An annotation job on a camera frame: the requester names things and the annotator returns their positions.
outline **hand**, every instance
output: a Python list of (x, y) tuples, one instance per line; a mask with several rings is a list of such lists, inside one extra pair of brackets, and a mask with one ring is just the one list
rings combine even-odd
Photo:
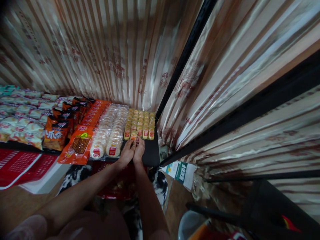
[(137, 147), (136, 147), (136, 150), (134, 151), (134, 156), (133, 156), (134, 164), (142, 162), (143, 153), (144, 153), (144, 140), (140, 136), (138, 136)]
[(137, 146), (136, 141), (128, 140), (126, 142), (126, 144), (124, 145), (123, 150), (121, 152), (121, 156), (117, 162), (121, 163), (123, 165), (123, 167), (127, 166), (128, 163), (133, 158), (136, 146)]

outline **green label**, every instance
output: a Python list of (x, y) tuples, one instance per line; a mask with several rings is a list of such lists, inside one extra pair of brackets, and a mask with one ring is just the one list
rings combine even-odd
[(187, 170), (187, 163), (180, 162), (176, 172), (175, 179), (181, 182), (182, 184), (186, 176), (186, 170)]

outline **black pole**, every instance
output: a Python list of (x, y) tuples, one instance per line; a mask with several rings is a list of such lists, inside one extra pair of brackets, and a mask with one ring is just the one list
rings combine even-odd
[(214, 182), (255, 181), (260, 179), (272, 180), (272, 179), (316, 178), (316, 177), (320, 177), (320, 170), (261, 174), (261, 175), (241, 176), (241, 177), (212, 178), (212, 179), (206, 179), (205, 181), (208, 183), (214, 183)]
[(156, 113), (156, 123), (158, 122), (164, 107), (166, 106), (169, 97), (171, 96), (171, 93), (175, 87), (175, 85), (177, 84), (179, 77), (193, 51), (194, 46), (196, 45), (202, 30), (204, 28), (204, 26), (207, 23), (207, 20), (210, 16), (210, 14), (212, 13), (212, 10), (214, 8), (214, 6), (216, 5), (217, 0), (204, 0), (201, 9), (199, 11), (199, 14), (197, 16), (197, 19), (193, 25), (193, 28), (191, 30), (191, 33), (188, 37), (187, 43), (184, 46), (184, 49), (182, 51), (182, 54), (179, 58), (179, 61), (177, 63), (177, 66), (173, 72), (173, 75), (171, 77), (171, 80), (168, 84), (167, 90), (164, 93), (164, 96), (162, 98), (162, 101), (159, 105), (158, 111)]
[(202, 148), (244, 124), (299, 96), (320, 84), (320, 50), (291, 69), (240, 107), (201, 133), (183, 148), (164, 159), (158, 166), (168, 164)]

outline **wooden floor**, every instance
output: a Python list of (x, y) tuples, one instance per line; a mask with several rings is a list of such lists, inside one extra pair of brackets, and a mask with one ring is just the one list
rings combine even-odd
[[(181, 183), (168, 175), (166, 177), (168, 196), (163, 210), (171, 232), (171, 239), (176, 240), (180, 219), (187, 211), (185, 203), (193, 199), (192, 194)], [(58, 193), (62, 181), (63, 178), (49, 194), (33, 195), (18, 186), (0, 191), (0, 238), (51, 200)]]

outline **red logo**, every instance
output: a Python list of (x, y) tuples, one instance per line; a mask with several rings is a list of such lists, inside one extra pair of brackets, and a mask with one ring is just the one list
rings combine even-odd
[(85, 130), (87, 130), (88, 128), (87, 128), (87, 127), (82, 126), (82, 127), (79, 127), (78, 129), (79, 129), (80, 131), (85, 131)]

